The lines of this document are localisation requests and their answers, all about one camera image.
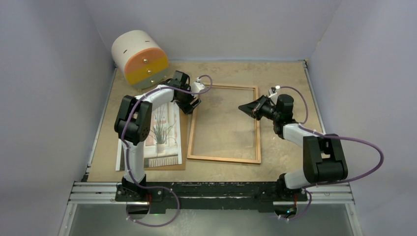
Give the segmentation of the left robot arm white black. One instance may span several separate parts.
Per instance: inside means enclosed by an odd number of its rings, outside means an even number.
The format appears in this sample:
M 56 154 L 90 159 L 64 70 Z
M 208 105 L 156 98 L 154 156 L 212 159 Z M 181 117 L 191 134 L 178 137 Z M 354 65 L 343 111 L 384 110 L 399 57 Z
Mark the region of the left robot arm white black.
M 172 78 L 160 82 L 154 89 L 142 95 L 123 97 L 114 130 L 124 150 L 125 173 L 121 185 L 134 201 L 141 201 L 147 194 L 144 142 L 151 132 L 152 112 L 175 102 L 188 115 L 201 102 L 197 96 L 210 88 L 200 77 L 193 82 L 186 73 L 175 71 Z

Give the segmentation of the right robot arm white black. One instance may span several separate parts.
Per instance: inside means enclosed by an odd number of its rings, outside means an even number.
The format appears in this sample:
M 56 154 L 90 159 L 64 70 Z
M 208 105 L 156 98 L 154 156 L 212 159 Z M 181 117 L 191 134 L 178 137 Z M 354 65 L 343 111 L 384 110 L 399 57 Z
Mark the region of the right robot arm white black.
M 309 185 L 344 180 L 348 167 L 338 136 L 320 136 L 308 132 L 293 118 L 294 99 L 281 94 L 273 102 L 262 95 L 255 101 L 240 105 L 238 109 L 253 119 L 267 118 L 273 123 L 274 133 L 281 139 L 302 148 L 302 167 L 298 171 L 281 174 L 276 187 L 277 196 L 290 199 L 296 192 Z

